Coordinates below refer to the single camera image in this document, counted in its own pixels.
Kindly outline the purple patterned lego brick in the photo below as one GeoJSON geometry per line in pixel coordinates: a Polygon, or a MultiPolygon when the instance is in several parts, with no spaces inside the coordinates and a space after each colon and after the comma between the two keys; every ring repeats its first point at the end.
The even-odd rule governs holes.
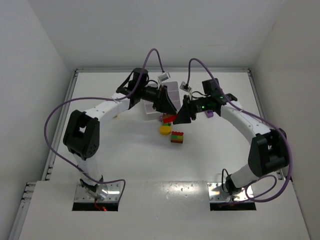
{"type": "Polygon", "coordinates": [[[206,111],[205,114],[206,114],[207,118],[212,118],[214,116],[213,111],[206,111]]]}

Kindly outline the red rectangular lego brick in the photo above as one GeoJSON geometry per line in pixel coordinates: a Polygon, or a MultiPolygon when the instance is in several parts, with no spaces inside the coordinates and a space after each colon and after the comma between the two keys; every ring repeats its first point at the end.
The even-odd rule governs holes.
{"type": "Polygon", "coordinates": [[[162,119],[162,122],[163,122],[164,124],[174,122],[175,119],[176,119],[176,117],[177,117],[176,115],[172,115],[172,116],[163,118],[163,119],[162,119]]]}

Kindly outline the red sloped lego brick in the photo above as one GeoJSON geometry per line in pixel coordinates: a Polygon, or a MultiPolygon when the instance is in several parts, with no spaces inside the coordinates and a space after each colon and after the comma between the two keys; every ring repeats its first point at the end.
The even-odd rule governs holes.
{"type": "Polygon", "coordinates": [[[180,132],[180,131],[172,131],[171,134],[174,136],[183,136],[184,135],[184,133],[180,132]]]}

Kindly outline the tan lego plate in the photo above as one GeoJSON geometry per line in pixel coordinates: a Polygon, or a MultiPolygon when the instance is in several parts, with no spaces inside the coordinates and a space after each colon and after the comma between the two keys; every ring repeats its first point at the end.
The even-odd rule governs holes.
{"type": "Polygon", "coordinates": [[[166,114],[166,113],[164,113],[162,116],[161,116],[161,118],[162,119],[166,119],[166,118],[170,118],[170,117],[172,117],[173,115],[172,114],[166,114]]]}

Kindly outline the brown lego plate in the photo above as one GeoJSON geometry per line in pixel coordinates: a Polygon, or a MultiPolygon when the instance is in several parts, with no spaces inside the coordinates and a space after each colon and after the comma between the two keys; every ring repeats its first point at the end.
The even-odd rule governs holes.
{"type": "Polygon", "coordinates": [[[171,139],[171,143],[177,143],[177,144],[182,144],[184,141],[182,139],[171,139]]]}

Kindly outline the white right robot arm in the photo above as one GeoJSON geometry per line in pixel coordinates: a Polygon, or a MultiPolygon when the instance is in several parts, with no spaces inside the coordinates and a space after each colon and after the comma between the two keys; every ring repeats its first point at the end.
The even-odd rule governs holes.
{"type": "Polygon", "coordinates": [[[238,99],[231,93],[223,95],[217,80],[202,82],[204,96],[192,98],[184,95],[182,107],[173,124],[189,124],[197,114],[212,111],[231,123],[250,144],[247,164],[228,175],[225,180],[227,192],[239,192],[248,184],[289,165],[288,150],[283,138],[285,132],[258,121],[246,114],[238,99]]]}

